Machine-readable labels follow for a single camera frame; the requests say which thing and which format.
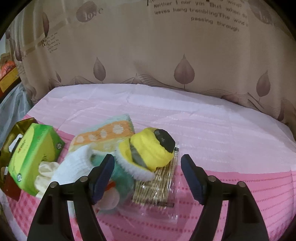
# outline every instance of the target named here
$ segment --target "bed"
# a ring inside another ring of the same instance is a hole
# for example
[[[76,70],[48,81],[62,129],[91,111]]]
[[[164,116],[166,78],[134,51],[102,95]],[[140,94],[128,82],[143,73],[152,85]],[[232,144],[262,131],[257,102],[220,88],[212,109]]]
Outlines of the bed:
[[[42,98],[25,116],[52,125],[66,142],[81,130],[109,117],[128,113],[135,131],[153,126],[167,130],[179,142],[176,169],[178,221],[158,222],[116,213],[98,216],[108,241],[189,240],[202,206],[195,201],[180,168],[180,157],[190,154],[195,164],[221,181],[245,181],[264,218],[270,240],[283,234],[296,213],[296,143],[289,128],[258,111],[226,100],[141,84],[91,84],[58,87]],[[3,193],[9,225],[25,241],[39,199],[22,192],[20,200]],[[220,240],[227,212],[223,203],[215,239]],[[75,219],[75,240],[81,240]]]

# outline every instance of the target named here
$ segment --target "black patch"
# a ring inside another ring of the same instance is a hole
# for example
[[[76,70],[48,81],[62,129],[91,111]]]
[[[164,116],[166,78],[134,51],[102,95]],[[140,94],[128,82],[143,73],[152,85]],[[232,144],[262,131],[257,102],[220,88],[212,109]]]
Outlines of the black patch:
[[[162,147],[164,147],[169,153],[173,153],[176,142],[168,132],[163,129],[156,129],[154,135]]]

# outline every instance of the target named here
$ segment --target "white polka dot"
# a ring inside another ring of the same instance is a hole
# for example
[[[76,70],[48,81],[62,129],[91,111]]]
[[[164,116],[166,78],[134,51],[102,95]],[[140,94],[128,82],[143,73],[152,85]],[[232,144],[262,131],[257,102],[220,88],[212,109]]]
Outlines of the white polka dot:
[[[89,140],[96,141],[97,140],[97,137],[95,135],[93,135],[93,134],[90,134],[89,135]]]
[[[113,127],[113,132],[115,134],[121,134],[123,132],[123,127],[121,125],[115,125]]]
[[[78,136],[78,137],[76,138],[76,142],[78,142],[78,143],[82,143],[82,142],[84,142],[84,138],[83,138],[82,136]]]
[[[111,147],[110,143],[105,143],[104,144],[104,150],[109,150]]]
[[[100,135],[101,135],[102,138],[106,138],[107,137],[107,131],[101,130]]]

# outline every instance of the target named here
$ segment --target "tissue box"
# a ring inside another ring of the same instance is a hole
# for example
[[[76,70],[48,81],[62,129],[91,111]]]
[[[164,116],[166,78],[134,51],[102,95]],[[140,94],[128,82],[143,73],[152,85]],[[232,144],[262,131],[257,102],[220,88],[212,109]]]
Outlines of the tissue box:
[[[34,187],[42,161],[56,161],[65,143],[52,126],[32,123],[18,143],[8,165],[8,172],[20,189],[36,196]]]

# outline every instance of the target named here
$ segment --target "beige curtain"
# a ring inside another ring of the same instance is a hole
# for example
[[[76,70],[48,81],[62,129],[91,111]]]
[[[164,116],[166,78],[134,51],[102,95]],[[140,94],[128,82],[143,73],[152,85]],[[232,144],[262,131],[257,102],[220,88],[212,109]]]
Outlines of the beige curtain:
[[[261,0],[35,0],[6,33],[34,102],[52,88],[141,83],[224,98],[296,136],[296,44]]]

